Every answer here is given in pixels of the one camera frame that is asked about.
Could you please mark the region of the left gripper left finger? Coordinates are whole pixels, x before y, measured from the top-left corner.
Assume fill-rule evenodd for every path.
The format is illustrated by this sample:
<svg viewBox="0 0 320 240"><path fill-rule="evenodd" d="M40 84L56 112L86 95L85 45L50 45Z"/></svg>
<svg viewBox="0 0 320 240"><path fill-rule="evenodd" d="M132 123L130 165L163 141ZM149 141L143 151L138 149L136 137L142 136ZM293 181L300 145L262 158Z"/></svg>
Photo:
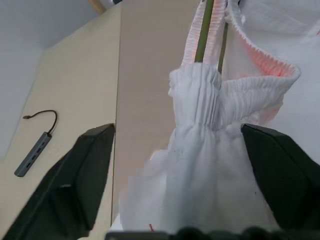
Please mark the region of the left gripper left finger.
<svg viewBox="0 0 320 240"><path fill-rule="evenodd" d="M91 128L44 175L2 240L79 240L94 228L115 135L112 123Z"/></svg>

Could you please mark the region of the white garment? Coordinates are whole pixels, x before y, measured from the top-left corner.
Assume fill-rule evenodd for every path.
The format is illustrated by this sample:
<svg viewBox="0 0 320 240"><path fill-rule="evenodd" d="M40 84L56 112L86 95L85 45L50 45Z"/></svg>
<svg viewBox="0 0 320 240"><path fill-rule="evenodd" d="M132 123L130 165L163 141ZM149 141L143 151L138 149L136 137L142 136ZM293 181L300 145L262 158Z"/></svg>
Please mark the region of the white garment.
<svg viewBox="0 0 320 240"><path fill-rule="evenodd" d="M320 142L320 0L214 0L203 62L195 62L205 7L201 0L182 62L168 76L168 146L128 178L120 197L125 231L285 230L257 184L243 124L291 137L320 165L319 152L307 151Z"/></svg>

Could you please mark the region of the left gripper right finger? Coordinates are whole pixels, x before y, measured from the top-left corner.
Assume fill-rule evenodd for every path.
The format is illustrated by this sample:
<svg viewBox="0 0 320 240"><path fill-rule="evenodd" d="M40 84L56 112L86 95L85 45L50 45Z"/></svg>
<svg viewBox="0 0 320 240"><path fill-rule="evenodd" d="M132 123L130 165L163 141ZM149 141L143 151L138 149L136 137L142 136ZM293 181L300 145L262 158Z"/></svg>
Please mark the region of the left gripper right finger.
<svg viewBox="0 0 320 240"><path fill-rule="evenodd" d="M255 180L278 225L320 230L320 165L284 133L253 124L240 130Z"/></svg>

